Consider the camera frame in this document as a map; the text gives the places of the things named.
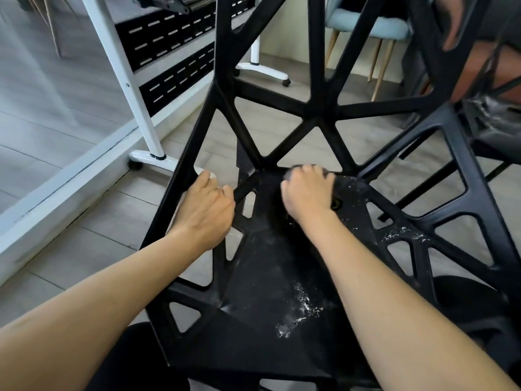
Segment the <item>wooden chair legs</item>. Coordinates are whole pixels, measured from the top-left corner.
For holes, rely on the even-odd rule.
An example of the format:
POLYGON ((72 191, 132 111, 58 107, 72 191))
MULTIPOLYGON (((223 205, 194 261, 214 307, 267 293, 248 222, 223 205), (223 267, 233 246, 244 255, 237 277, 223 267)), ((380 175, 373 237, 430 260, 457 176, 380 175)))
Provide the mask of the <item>wooden chair legs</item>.
POLYGON ((51 6, 51 0, 18 0, 19 5, 27 12, 37 12, 49 28, 56 55, 62 59, 62 48, 59 41, 56 18, 51 6))

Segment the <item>person's left leg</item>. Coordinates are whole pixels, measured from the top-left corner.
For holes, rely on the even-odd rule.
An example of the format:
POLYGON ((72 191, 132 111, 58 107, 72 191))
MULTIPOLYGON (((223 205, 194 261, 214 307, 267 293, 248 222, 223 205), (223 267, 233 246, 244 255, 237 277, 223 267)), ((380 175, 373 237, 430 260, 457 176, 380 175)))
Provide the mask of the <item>person's left leg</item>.
POLYGON ((84 391, 190 391, 186 376, 169 367, 149 322, 130 325, 84 391))

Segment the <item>person's left hand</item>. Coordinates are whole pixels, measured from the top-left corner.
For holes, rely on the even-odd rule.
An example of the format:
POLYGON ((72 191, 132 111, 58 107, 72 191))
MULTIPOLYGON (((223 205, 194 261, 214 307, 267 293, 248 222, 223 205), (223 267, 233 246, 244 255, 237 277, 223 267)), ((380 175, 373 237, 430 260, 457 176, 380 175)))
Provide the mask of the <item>person's left hand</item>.
POLYGON ((191 187, 179 206, 166 234, 178 247, 188 250, 196 258, 222 242, 231 229, 235 208, 223 208, 217 203, 203 208, 191 207, 191 187))

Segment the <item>black perforated vent panel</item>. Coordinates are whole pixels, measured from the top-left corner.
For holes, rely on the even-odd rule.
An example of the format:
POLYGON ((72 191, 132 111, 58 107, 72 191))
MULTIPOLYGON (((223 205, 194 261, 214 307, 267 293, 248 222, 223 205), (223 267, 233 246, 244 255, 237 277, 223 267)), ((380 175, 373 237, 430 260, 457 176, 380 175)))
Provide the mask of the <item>black perforated vent panel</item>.
POLYGON ((216 0, 190 14, 158 10, 115 24, 116 31, 132 71, 213 30, 216 24, 216 0))
POLYGON ((212 42, 140 85, 142 98, 151 117, 213 72, 214 48, 215 42, 212 42))

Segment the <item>person's right hand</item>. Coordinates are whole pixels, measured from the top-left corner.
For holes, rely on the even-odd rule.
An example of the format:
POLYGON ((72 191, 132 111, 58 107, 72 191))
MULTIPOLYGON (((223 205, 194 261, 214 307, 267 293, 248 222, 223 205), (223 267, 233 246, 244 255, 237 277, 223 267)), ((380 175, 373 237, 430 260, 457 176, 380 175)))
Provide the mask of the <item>person's right hand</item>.
POLYGON ((331 172, 322 179, 319 173, 318 167, 312 170, 310 166, 292 172, 290 190, 294 209, 286 211, 302 229, 331 212, 335 174, 331 172))

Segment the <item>person's right forearm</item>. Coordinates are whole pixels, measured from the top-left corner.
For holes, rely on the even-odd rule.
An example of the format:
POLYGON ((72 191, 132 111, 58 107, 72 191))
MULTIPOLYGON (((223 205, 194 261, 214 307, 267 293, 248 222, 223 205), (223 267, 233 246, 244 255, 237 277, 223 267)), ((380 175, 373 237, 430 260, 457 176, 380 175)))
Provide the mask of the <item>person's right forearm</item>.
POLYGON ((298 217, 383 391, 521 391, 328 209, 298 217))

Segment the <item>black metal chair frame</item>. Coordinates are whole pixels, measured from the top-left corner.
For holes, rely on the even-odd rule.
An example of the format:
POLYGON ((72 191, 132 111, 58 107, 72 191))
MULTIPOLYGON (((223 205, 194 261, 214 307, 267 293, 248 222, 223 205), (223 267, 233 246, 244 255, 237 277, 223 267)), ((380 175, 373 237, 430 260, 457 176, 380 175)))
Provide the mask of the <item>black metal chair frame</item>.
MULTIPOLYGON (((404 159, 398 156, 370 185, 407 214, 421 216, 465 191, 462 177, 440 129, 426 133, 426 140, 404 159)), ((487 180, 505 171, 521 185, 521 160, 513 160, 488 144, 469 139, 487 180)))

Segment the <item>white table leg with casters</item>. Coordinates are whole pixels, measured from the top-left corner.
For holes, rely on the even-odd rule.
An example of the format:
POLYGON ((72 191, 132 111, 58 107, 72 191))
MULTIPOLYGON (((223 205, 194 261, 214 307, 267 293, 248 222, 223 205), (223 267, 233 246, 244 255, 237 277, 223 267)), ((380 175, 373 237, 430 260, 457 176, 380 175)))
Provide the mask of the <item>white table leg with casters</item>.
POLYGON ((239 63, 234 69, 234 76, 239 77, 241 71, 253 71, 281 81, 283 87, 289 87, 291 84, 289 76, 286 73, 275 70, 271 67, 261 65, 259 63, 259 56, 260 37, 257 37, 250 48, 250 61, 239 63))
POLYGON ((167 116, 177 112, 192 97, 202 92, 205 85, 211 82, 212 74, 207 74, 198 83, 194 84, 192 88, 182 94, 180 100, 174 100, 163 111, 160 111, 159 116, 152 118, 148 113, 106 1, 82 0, 82 2, 148 147, 148 150, 132 150, 129 153, 129 168, 139 170, 144 164, 147 164, 174 172, 179 160, 165 154, 154 122, 162 122, 167 116))

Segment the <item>person's left forearm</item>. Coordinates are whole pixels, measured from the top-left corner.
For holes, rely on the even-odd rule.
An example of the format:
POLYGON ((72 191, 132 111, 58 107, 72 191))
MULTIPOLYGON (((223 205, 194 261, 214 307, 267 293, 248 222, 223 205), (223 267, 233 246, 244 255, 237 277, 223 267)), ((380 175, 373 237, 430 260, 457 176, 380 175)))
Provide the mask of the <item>person's left forearm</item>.
POLYGON ((0 391, 83 391, 133 319, 214 243, 175 231, 0 329, 0 391))

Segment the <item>light blue upholstered chair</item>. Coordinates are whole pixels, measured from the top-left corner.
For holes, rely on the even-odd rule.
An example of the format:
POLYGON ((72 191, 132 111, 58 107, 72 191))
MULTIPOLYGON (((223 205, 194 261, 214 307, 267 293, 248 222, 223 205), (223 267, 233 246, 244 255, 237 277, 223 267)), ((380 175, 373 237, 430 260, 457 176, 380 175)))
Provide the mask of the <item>light blue upholstered chair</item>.
MULTIPOLYGON (((367 0, 327 0, 325 26, 331 29, 332 32, 325 52, 325 66, 327 66, 329 62, 339 34, 341 32, 352 32, 366 1, 367 0)), ((412 31, 407 21, 407 7, 404 0, 386 0, 369 34, 369 37, 377 39, 378 42, 369 69, 368 82, 373 78, 381 45, 384 40, 388 41, 386 53, 371 98, 372 102, 377 99, 396 42, 409 39, 411 34, 412 31)))

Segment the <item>black table folding bracket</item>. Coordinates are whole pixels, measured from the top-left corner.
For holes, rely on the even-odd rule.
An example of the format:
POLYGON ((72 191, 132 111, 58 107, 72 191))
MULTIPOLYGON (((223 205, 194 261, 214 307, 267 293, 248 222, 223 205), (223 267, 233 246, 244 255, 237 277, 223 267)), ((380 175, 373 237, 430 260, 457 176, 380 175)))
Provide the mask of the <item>black table folding bracket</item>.
POLYGON ((191 14, 216 0, 132 0, 141 8, 156 8, 180 14, 191 14))

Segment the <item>black plastic geometric chair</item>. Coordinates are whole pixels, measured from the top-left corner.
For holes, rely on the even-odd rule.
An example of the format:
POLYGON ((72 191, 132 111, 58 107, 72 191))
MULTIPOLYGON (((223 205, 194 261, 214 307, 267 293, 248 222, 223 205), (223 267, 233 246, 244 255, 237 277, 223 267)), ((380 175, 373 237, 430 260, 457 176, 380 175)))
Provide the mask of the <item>black plastic geometric chair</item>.
POLYGON ((406 0, 416 41, 434 84, 421 97, 339 105, 338 97, 385 0, 368 0, 340 62, 325 78, 325 3, 309 1, 310 99, 287 97, 234 76, 254 39, 285 0, 262 0, 231 26, 234 0, 217 0, 214 78, 142 248, 163 237, 181 194, 195 180, 194 161, 220 111, 250 166, 234 198, 256 195, 251 217, 236 210, 243 233, 231 261, 225 243, 212 253, 212 280, 178 277, 147 306, 166 362, 226 391, 255 391, 261 379, 312 381, 320 391, 377 386, 342 313, 340 298, 316 249, 283 210, 278 162, 318 127, 340 164, 335 214, 402 280, 440 309, 433 281, 470 278, 521 309, 521 257, 465 135, 448 103, 490 0, 464 11, 460 38, 444 50, 428 0, 406 0), (369 183, 401 150, 440 129, 465 191, 416 217, 369 183))

